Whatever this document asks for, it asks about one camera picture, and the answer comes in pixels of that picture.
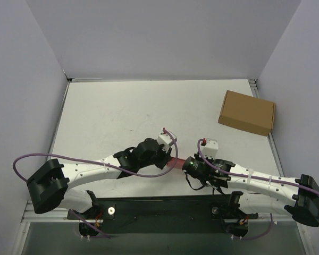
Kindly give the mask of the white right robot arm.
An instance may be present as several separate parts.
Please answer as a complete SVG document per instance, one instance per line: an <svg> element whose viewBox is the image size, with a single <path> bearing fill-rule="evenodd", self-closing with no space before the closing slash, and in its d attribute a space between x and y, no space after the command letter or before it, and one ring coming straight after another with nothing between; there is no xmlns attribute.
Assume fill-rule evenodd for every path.
<svg viewBox="0 0 319 255"><path fill-rule="evenodd" d="M188 157L182 170L215 189L241 189L233 206L245 214L272 213L291 216L306 226L319 227L319 186L313 177L263 174L223 159Z"/></svg>

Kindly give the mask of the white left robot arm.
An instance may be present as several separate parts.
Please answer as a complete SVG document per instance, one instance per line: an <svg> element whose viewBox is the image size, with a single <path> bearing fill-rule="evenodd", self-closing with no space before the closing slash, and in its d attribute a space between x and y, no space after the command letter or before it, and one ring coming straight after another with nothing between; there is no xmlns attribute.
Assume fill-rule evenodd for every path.
<svg viewBox="0 0 319 255"><path fill-rule="evenodd" d="M44 214L55 208L65 208L81 213L86 218L94 218L98 214L94 193L75 190L76 186L121 179L152 165L163 169L172 159L171 151L175 142L176 139L161 134L157 139L147 138L136 147L91 164L61 164L57 159L50 159L27 180L34 212Z"/></svg>

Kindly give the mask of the pink paper box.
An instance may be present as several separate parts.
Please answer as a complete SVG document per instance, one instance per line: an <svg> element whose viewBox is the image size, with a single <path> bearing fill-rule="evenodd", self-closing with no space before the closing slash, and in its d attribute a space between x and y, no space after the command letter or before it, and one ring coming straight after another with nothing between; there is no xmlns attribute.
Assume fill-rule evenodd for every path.
<svg viewBox="0 0 319 255"><path fill-rule="evenodd" d="M178 159L172 158L166 165L167 165L167 167L173 167L175 169L182 169L185 161L186 161L185 159L181 159L181 158L178 158Z"/></svg>

